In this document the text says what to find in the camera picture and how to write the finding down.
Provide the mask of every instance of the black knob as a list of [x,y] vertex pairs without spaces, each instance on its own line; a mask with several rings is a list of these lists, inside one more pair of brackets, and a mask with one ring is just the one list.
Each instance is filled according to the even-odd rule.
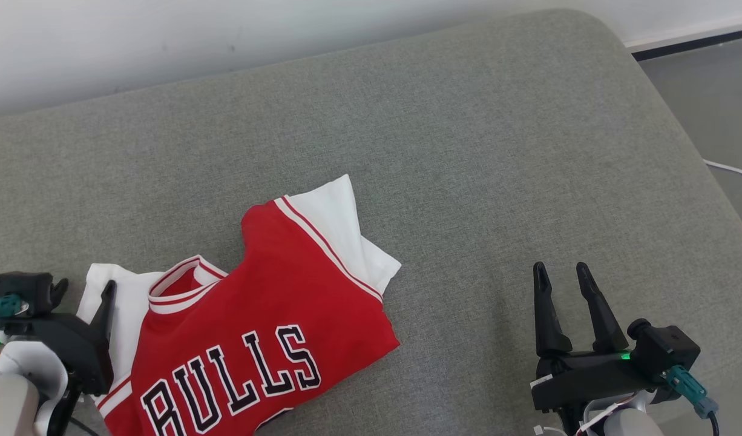
[[634,320],[634,322],[629,325],[629,328],[626,329],[626,334],[628,334],[632,340],[637,340],[640,337],[640,332],[650,326],[651,323],[649,323],[648,320],[640,318],[639,320]]

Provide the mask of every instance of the white baseboard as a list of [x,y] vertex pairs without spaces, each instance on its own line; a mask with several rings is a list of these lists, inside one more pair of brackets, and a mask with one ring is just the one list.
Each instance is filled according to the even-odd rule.
[[676,28],[670,32],[660,33],[643,39],[634,39],[633,41],[623,41],[623,43],[626,48],[632,53],[635,53],[680,44],[681,42],[694,41],[694,39],[738,32],[740,30],[742,30],[742,15],[732,19],[704,22],[697,25],[690,25],[689,27]]

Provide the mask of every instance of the t-shirt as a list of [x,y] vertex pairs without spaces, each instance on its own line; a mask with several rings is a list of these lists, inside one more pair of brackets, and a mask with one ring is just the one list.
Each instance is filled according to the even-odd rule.
[[200,256],[163,274],[92,265],[89,319],[122,278],[116,381],[95,399],[114,436],[251,434],[398,347],[382,296],[401,264],[360,234],[348,176],[252,207],[241,231],[228,275]]

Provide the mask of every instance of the black letter with white outline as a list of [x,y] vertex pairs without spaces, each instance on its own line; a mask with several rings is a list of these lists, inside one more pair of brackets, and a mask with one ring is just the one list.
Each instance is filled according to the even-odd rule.
[[218,369],[218,374],[221,375],[223,389],[225,389],[226,395],[228,396],[228,410],[231,412],[232,416],[244,411],[244,409],[250,408],[250,406],[257,404],[258,401],[261,400],[258,397],[258,393],[255,391],[255,385],[252,384],[252,380],[243,383],[245,394],[239,397],[236,387],[234,386],[234,381],[231,379],[231,375],[228,374],[228,369],[225,365],[225,356],[220,345],[215,345],[213,348],[207,350],[207,357],[215,364],[215,367]]
[[[159,397],[164,403],[163,411],[156,409],[156,400]],[[185,436],[183,420],[180,419],[180,412],[175,408],[175,399],[172,397],[169,384],[165,379],[160,378],[159,381],[156,381],[139,400],[150,418],[154,433],[158,436],[166,436],[166,428],[171,425],[175,436]]]
[[258,334],[255,331],[250,331],[243,334],[241,337],[245,346],[250,349],[252,358],[255,360],[255,366],[258,368],[258,374],[263,379],[263,394],[267,397],[276,397],[276,395],[288,394],[288,392],[294,392],[296,390],[293,386],[293,379],[291,379],[290,373],[287,370],[277,371],[277,375],[280,376],[280,381],[272,381],[272,374],[269,371],[269,367],[266,365],[266,360],[263,358],[263,353],[260,347],[258,347]]
[[307,377],[304,370],[296,370],[298,387],[301,388],[301,390],[315,389],[320,386],[320,371],[318,370],[318,365],[315,363],[315,359],[312,358],[312,354],[306,348],[297,348],[296,350],[293,350],[290,342],[287,341],[288,336],[293,337],[297,344],[305,344],[307,340],[304,339],[304,334],[301,333],[301,328],[298,325],[278,326],[277,339],[280,339],[282,351],[285,352],[285,356],[287,356],[288,360],[293,363],[303,362],[309,366],[309,372],[311,374],[309,377]]
[[179,386],[180,390],[183,392],[183,398],[185,398],[188,408],[191,409],[191,418],[194,420],[196,433],[205,434],[221,421],[221,414],[218,410],[218,403],[215,402],[212,386],[210,386],[210,383],[208,382],[202,358],[199,356],[192,358],[191,361],[188,362],[188,367],[191,368],[191,373],[194,375],[196,383],[202,389],[202,395],[204,395],[208,416],[202,416],[202,410],[199,409],[199,401],[197,401],[194,388],[188,381],[188,371],[186,370],[185,365],[180,365],[178,369],[172,371],[172,377],[174,377],[177,386]]

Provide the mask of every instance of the cable connector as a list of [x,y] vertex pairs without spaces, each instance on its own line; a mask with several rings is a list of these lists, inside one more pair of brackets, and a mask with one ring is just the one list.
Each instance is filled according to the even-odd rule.
[[694,411],[700,418],[708,419],[711,412],[718,411],[718,404],[708,398],[708,390],[681,365],[675,365],[662,372],[662,378],[667,381],[672,389],[675,389],[675,392],[686,397],[692,403]]

